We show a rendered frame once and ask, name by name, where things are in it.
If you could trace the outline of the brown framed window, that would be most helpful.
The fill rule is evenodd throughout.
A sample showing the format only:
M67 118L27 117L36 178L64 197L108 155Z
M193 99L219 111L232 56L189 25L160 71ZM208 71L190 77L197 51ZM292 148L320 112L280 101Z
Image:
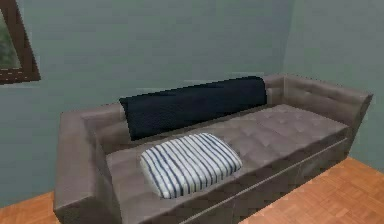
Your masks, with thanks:
M0 69L0 85L39 81L38 65L16 0L0 0L0 10L15 47L20 68Z

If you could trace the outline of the dark navy blanket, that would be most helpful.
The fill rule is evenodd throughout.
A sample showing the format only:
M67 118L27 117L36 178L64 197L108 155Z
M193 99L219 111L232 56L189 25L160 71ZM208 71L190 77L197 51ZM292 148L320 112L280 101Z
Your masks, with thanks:
M266 84L248 76L119 99L139 140L267 104Z

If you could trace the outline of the grey tufted sofa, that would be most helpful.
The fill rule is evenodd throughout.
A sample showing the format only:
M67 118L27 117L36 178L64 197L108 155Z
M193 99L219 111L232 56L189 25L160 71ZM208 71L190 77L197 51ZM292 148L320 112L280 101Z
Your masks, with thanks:
M261 78L266 105L139 140L119 101L63 113L53 203L60 224L238 224L348 156L370 93L296 75ZM140 155L198 133L227 143L242 168L201 191L160 198Z

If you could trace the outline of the blue white striped pillow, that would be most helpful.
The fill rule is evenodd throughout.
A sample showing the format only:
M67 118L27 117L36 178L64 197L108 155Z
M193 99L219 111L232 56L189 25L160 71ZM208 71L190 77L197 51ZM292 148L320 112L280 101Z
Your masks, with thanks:
M162 199L201 191L239 171L239 155L210 133L172 139L146 149L140 155L142 172Z

